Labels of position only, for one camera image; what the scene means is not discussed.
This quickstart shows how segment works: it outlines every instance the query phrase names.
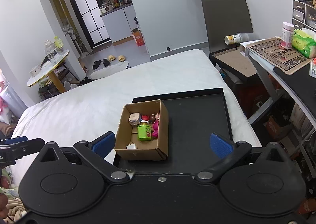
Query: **green can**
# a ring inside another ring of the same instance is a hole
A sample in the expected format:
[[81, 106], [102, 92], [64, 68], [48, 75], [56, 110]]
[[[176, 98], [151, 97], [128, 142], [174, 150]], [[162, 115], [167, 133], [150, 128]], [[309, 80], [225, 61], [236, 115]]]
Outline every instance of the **green can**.
[[150, 141], [151, 140], [151, 126], [139, 125], [138, 126], [138, 140]]

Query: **bed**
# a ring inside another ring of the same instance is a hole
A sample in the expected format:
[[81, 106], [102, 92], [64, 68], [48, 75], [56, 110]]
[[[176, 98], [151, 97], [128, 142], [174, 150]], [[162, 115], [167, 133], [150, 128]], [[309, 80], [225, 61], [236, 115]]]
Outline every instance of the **bed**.
[[[147, 85], [139, 82], [145, 75], [151, 80]], [[224, 90], [234, 141], [261, 146], [233, 92], [198, 49], [126, 69], [38, 103], [23, 113], [12, 137], [40, 137], [45, 142], [56, 141], [60, 147], [72, 146], [107, 131], [116, 133], [123, 106], [135, 97], [219, 87]], [[112, 150], [105, 159], [113, 163], [114, 156]], [[23, 157], [11, 167], [16, 184], [35, 157]]]

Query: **glass door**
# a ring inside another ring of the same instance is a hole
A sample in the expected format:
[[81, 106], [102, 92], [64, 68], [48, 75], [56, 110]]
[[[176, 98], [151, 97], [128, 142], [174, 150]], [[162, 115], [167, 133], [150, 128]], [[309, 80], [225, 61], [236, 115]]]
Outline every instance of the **glass door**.
[[70, 0], [91, 48], [110, 41], [96, 0]]

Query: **gray chair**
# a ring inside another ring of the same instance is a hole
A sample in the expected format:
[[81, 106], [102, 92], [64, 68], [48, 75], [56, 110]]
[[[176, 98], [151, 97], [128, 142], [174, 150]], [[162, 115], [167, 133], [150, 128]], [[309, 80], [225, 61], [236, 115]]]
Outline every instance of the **gray chair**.
[[253, 33], [246, 0], [202, 0], [210, 53], [231, 48], [224, 37]]

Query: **wooden table leg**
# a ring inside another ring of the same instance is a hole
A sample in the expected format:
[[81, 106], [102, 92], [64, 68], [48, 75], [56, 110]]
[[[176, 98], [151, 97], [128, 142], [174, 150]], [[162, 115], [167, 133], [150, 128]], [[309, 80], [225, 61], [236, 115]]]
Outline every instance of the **wooden table leg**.
[[54, 71], [49, 73], [48, 76], [51, 78], [52, 82], [54, 83], [55, 87], [58, 89], [60, 93], [66, 92], [64, 85], [60, 82]]

